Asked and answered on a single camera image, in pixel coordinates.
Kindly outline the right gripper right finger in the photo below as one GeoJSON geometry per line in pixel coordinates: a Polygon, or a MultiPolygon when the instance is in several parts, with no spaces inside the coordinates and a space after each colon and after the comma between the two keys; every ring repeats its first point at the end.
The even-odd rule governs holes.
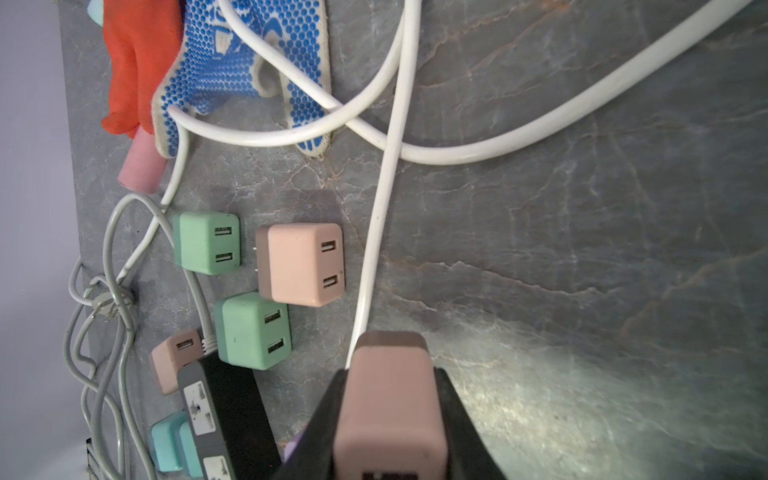
{"type": "Polygon", "coordinates": [[[437,393],[448,445],[447,479],[504,480],[467,413],[448,373],[435,368],[437,393]]]}

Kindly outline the teal usb charger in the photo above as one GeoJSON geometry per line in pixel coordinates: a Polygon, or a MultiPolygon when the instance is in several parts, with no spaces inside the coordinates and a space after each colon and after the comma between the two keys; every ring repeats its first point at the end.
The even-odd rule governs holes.
{"type": "Polygon", "coordinates": [[[153,424],[150,440],[158,472],[184,472],[194,479],[204,478],[192,429],[184,411],[171,414],[153,424]]]}

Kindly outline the red rubber glove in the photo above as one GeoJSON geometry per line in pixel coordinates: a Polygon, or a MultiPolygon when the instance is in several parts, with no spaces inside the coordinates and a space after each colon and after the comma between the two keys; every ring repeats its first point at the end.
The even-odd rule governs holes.
{"type": "Polygon", "coordinates": [[[181,48],[185,3],[112,0],[104,3],[103,36],[112,64],[109,112],[102,127],[133,138],[154,132],[152,99],[181,48]]]}

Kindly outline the black power strip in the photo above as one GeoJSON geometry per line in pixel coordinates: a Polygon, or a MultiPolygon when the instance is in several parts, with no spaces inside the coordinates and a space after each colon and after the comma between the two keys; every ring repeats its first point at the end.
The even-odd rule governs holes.
{"type": "Polygon", "coordinates": [[[282,460],[251,370],[204,356],[178,385],[206,479],[270,479],[282,460]]]}

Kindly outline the pink usb charger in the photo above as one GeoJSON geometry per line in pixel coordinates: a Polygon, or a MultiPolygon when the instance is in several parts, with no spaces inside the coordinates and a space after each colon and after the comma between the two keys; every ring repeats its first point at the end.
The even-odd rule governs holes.
{"type": "Polygon", "coordinates": [[[157,345],[150,354],[150,365],[160,392],[178,390],[179,370],[204,356],[200,333],[196,329],[175,333],[157,345]]]}

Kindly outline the teal spatula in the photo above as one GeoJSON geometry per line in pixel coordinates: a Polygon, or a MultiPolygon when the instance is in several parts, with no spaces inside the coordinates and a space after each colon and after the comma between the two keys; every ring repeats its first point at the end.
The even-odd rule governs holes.
{"type": "Polygon", "coordinates": [[[89,0],[86,7],[89,18],[95,22],[99,27],[104,25],[104,1],[103,0],[89,0]]]}

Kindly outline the green charger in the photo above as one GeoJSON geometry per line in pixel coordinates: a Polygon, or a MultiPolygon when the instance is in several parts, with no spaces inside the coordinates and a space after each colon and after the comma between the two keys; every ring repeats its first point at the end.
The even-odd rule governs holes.
{"type": "Polygon", "coordinates": [[[214,320],[218,356],[227,364],[265,371],[293,351],[288,305],[256,291],[219,300],[214,320]]]}

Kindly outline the purple power strip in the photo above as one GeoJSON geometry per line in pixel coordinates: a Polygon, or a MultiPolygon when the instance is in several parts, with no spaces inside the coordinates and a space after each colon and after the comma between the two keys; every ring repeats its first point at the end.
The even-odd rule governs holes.
{"type": "Polygon", "coordinates": [[[283,462],[286,463],[291,455],[295,452],[298,444],[300,443],[302,438],[302,435],[299,434],[295,436],[292,440],[286,443],[285,448],[283,450],[283,462]]]}

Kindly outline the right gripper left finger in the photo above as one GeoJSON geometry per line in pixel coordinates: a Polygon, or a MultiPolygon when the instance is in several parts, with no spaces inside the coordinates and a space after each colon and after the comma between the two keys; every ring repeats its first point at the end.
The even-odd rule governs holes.
{"type": "Polygon", "coordinates": [[[292,455],[272,479],[334,479],[333,443],[347,381],[347,370],[337,371],[292,455]]]}

